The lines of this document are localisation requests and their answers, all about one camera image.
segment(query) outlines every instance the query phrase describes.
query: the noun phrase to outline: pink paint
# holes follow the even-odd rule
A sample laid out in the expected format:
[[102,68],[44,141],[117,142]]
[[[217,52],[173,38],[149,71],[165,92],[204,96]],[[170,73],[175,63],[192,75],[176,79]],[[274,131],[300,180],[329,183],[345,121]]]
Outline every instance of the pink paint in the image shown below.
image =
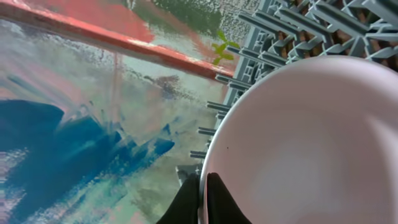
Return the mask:
[[115,223],[115,221],[116,221],[116,215],[115,215],[115,214],[111,214],[111,215],[109,216],[109,220],[111,221],[111,223]]
[[15,95],[13,92],[9,91],[6,88],[0,88],[0,99],[8,99],[8,100],[13,100],[16,99],[17,95]]
[[131,218],[129,224],[144,224],[143,222],[144,217],[139,213],[136,212]]
[[0,16],[10,17],[20,22],[32,23],[52,32],[80,39],[88,37],[106,44],[105,47],[115,51],[123,50],[125,54],[139,57],[144,60],[189,71],[202,77],[214,79],[216,74],[233,76],[232,71],[216,67],[208,62],[191,58],[179,52],[159,47],[148,42],[133,39],[126,35],[88,24],[72,17],[62,16],[47,10],[33,9],[23,2],[12,0],[0,1]]
[[[43,66],[25,58],[15,57],[12,54],[8,54],[7,57],[0,56],[3,67],[20,78],[24,82],[27,82],[30,86],[34,87],[35,90],[46,96],[47,100],[44,103],[51,103],[58,106],[65,112],[64,119],[71,118],[75,114],[79,107],[76,105],[88,104],[81,94],[80,89],[75,87],[68,80],[60,77],[53,73],[53,71],[44,68]],[[21,88],[12,82],[5,82],[9,85],[13,85],[16,88]],[[1,91],[0,97],[7,98],[21,98],[18,92]],[[35,100],[37,96],[28,98],[26,100]]]
[[154,35],[146,23],[121,4],[99,0],[24,0],[31,6],[69,16],[129,37],[152,42]]

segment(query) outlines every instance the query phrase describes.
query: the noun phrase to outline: blue paint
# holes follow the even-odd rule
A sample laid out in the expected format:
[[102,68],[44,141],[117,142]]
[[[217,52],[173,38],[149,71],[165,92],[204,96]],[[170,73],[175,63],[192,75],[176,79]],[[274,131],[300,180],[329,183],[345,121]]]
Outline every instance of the blue paint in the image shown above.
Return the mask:
[[172,121],[172,123],[177,123],[177,122],[180,122],[181,120],[182,120],[181,116],[176,116],[174,118],[174,120]]
[[[51,105],[0,101],[0,151],[26,147],[29,152],[10,171],[5,183],[6,198],[12,197],[13,189],[24,189],[25,193],[11,211],[9,223],[22,223],[36,211],[61,200],[74,186],[87,184],[100,173],[122,177],[145,169],[174,146],[172,141],[157,138],[141,146],[133,140],[118,144],[118,132],[107,133],[89,117],[57,129],[62,116],[63,112]],[[170,135],[168,125],[163,130]],[[150,144],[154,144],[153,151],[149,150]]]

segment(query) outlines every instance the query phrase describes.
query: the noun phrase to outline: white bowl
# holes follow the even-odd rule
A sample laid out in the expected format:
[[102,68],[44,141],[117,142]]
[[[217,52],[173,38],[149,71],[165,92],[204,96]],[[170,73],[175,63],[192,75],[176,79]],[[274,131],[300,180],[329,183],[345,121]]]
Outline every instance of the white bowl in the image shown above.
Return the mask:
[[218,128],[205,201],[210,172],[252,223],[398,223],[398,74],[344,56],[276,70]]

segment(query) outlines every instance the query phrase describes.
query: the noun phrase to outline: green paint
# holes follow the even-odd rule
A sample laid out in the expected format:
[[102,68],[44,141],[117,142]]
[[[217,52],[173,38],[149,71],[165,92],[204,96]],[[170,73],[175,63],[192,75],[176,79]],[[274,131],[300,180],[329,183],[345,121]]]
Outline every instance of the green paint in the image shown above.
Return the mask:
[[241,48],[241,47],[239,46],[239,44],[227,40],[227,38],[225,37],[225,34],[224,34],[224,32],[223,32],[222,30],[219,30],[219,31],[217,32],[217,34],[218,34],[218,37],[219,37],[224,43],[221,44],[221,45],[218,45],[218,44],[212,44],[212,45],[211,45],[211,46],[215,49],[215,54],[218,55],[218,57],[217,57],[216,59],[214,59],[213,65],[219,65],[219,64],[220,64],[220,61],[221,61],[222,59],[234,60],[234,56],[233,56],[233,55],[228,54],[228,53],[225,53],[225,48],[226,48],[227,45],[230,45],[230,46],[236,47],[236,48]]
[[[198,0],[153,0],[159,9],[171,13],[179,21],[199,34],[217,36],[217,30],[221,24],[222,15],[218,8],[211,7],[207,2]],[[150,26],[168,33],[178,33],[171,24],[153,14],[141,1],[136,1],[133,11]]]

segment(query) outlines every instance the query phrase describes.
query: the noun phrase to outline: paint splatter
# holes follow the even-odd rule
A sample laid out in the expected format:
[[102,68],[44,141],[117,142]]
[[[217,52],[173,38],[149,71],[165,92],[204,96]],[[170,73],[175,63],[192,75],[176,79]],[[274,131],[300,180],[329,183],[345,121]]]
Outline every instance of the paint splatter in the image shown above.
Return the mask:
[[146,23],[120,3],[99,0],[25,0],[31,7],[57,12],[141,41],[154,35]]
[[188,100],[195,100],[194,97],[192,97],[192,93],[189,93],[180,86],[180,78],[177,75],[159,77],[156,79],[149,76],[143,76],[142,78],[160,87],[163,99],[175,100],[177,98],[185,98]]
[[[24,222],[61,201],[74,187],[100,182],[98,177],[113,176],[116,185],[124,176],[151,166],[174,146],[173,141],[161,138],[137,146],[132,138],[124,141],[117,131],[107,132],[91,117],[60,126],[62,116],[63,111],[52,105],[0,101],[0,151],[23,150],[25,155],[6,174],[6,203],[17,201],[9,211],[9,223]],[[111,189],[115,205],[125,194],[115,195]],[[84,200],[82,195],[63,216]]]
[[139,4],[142,4],[147,10],[149,10],[151,14],[159,17],[162,21],[167,22],[177,31],[185,34],[188,38],[190,38],[195,48],[206,59],[209,60],[209,58],[213,58],[215,56],[213,49],[211,49],[211,45],[204,44],[200,36],[194,30],[192,30],[184,22],[177,19],[173,14],[159,9],[152,1],[140,1]]
[[81,90],[70,81],[57,75],[39,63],[21,58],[13,51],[0,55],[0,67],[4,69],[2,84],[14,95],[3,94],[2,99],[24,99],[51,102],[65,112],[64,119],[79,113],[85,103]]

